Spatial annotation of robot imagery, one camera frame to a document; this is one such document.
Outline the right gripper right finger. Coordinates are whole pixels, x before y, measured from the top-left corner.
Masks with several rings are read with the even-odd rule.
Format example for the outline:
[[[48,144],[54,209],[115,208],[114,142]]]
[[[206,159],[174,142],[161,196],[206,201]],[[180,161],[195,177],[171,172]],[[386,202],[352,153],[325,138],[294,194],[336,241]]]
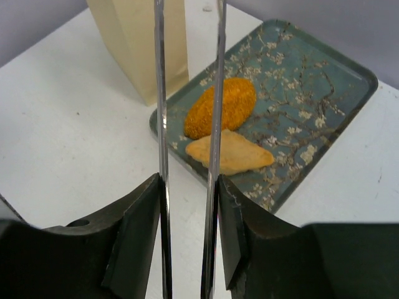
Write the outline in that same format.
[[[233,298],[397,298],[398,225],[296,227],[219,178],[226,288]]]

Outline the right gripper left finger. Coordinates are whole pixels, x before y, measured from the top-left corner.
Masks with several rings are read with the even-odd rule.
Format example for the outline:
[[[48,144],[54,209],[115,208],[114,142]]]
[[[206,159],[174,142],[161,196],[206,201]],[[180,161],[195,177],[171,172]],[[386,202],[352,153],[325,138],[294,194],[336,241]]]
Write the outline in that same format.
[[[159,175],[71,222],[1,221],[2,298],[144,298],[160,217]]]

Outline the orange crumbed oval bread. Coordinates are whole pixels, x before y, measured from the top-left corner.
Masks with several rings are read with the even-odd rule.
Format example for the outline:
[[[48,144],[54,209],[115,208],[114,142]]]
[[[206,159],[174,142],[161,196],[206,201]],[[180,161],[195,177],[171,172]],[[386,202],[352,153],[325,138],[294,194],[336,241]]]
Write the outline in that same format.
[[[197,140],[211,134],[214,87],[207,89],[190,108],[184,122],[186,137]],[[221,128],[237,130],[250,116],[256,104],[254,84],[246,78],[227,78],[223,86]]]

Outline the metal tongs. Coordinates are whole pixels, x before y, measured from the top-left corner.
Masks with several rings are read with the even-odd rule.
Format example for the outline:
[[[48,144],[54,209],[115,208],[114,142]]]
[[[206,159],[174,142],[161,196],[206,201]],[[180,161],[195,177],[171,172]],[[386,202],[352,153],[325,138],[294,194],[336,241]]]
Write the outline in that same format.
[[[163,298],[172,298],[172,259],[170,232],[170,197],[165,83],[164,1],[155,1],[155,67],[157,83],[157,132],[159,153],[159,191],[161,212],[161,251]],[[221,119],[223,111],[224,55],[226,45],[226,1],[218,1],[217,72],[214,84],[211,144],[209,150],[208,188],[204,228],[201,298],[214,297],[216,236],[218,229],[219,162],[221,148]]]

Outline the pale bread piece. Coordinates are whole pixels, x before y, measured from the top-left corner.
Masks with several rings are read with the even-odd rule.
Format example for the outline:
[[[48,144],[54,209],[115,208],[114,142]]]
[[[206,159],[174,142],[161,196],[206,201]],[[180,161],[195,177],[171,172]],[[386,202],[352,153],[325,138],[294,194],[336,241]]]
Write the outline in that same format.
[[[209,167],[211,137],[205,136],[186,146],[186,154]],[[219,173],[228,176],[270,166],[272,153],[228,129],[221,132]]]

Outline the beige paper bag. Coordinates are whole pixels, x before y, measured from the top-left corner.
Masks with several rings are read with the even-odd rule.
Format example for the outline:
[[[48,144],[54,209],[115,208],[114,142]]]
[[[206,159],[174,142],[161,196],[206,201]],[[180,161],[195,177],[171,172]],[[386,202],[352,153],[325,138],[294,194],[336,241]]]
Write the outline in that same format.
[[[155,15],[153,1],[88,0],[107,50],[143,98],[156,103]],[[166,94],[189,80],[184,0],[165,1]]]

